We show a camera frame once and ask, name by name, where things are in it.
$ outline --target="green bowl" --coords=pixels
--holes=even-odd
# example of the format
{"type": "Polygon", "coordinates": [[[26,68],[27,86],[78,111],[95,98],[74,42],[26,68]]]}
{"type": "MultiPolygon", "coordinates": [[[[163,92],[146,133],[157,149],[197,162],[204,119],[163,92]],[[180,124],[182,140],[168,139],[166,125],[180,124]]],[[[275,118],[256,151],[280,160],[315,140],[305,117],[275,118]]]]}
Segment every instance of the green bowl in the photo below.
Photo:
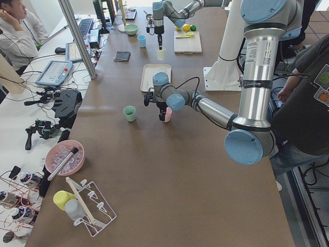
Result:
{"type": "Polygon", "coordinates": [[[124,31],[130,35],[130,36],[133,36],[137,33],[138,31],[138,26],[135,25],[135,24],[127,24],[125,27],[124,27],[124,31]]]}

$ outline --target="lime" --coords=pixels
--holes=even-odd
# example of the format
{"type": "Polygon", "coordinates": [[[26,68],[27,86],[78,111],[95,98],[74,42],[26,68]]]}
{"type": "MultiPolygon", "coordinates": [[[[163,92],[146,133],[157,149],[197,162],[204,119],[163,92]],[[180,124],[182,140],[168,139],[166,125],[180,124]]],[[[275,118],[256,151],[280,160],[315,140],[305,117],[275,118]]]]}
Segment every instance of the lime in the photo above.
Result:
{"type": "Polygon", "coordinates": [[[195,26],[195,25],[191,25],[191,26],[190,26],[190,29],[191,29],[191,31],[194,32],[194,31],[196,31],[196,26],[195,26]]]}
{"type": "Polygon", "coordinates": [[[185,32],[190,31],[190,25],[189,25],[189,24],[184,24],[184,25],[183,25],[183,30],[184,30],[185,32]]]}

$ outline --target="cutting board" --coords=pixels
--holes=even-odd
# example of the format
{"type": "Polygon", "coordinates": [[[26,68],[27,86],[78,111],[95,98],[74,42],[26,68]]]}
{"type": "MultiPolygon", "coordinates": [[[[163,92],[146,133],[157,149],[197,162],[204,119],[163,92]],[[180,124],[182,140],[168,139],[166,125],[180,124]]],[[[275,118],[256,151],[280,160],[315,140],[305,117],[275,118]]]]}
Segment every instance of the cutting board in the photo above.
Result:
{"type": "Polygon", "coordinates": [[[194,38],[175,38],[180,36],[181,32],[174,32],[174,51],[175,53],[194,54],[202,53],[200,33],[193,32],[194,38]]]}

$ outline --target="keyboard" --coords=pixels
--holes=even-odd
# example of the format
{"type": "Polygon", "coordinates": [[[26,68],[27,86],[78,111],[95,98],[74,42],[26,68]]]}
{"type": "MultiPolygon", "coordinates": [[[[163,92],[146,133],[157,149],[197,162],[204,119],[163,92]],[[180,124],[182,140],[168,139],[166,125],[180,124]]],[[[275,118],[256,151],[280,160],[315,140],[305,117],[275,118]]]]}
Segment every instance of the keyboard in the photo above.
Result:
{"type": "Polygon", "coordinates": [[[90,32],[94,25],[94,19],[82,19],[79,23],[79,30],[81,32],[82,38],[85,40],[87,39],[87,34],[90,32]]]}

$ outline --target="pink bowl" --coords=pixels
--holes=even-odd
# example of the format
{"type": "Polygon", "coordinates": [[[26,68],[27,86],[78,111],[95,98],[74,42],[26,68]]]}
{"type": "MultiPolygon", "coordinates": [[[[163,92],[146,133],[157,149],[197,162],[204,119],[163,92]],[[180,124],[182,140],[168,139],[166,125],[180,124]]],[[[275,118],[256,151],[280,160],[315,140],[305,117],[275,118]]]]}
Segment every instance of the pink bowl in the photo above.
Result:
{"type": "Polygon", "coordinates": [[[79,151],[72,157],[75,158],[79,156],[80,154],[80,161],[77,166],[75,166],[73,169],[70,169],[69,171],[63,172],[63,168],[58,175],[59,176],[68,176],[73,173],[76,173],[77,171],[80,170],[80,168],[83,166],[84,160],[85,160],[85,155],[84,155],[84,149],[83,146],[81,145],[80,142],[76,140],[64,140],[60,143],[57,143],[52,149],[49,150],[47,156],[46,156],[46,168],[49,172],[53,172],[57,166],[54,166],[53,163],[55,163],[54,159],[57,157],[57,155],[61,152],[60,150],[65,150],[65,151],[71,151],[73,147],[76,147],[79,149],[79,151]]]}

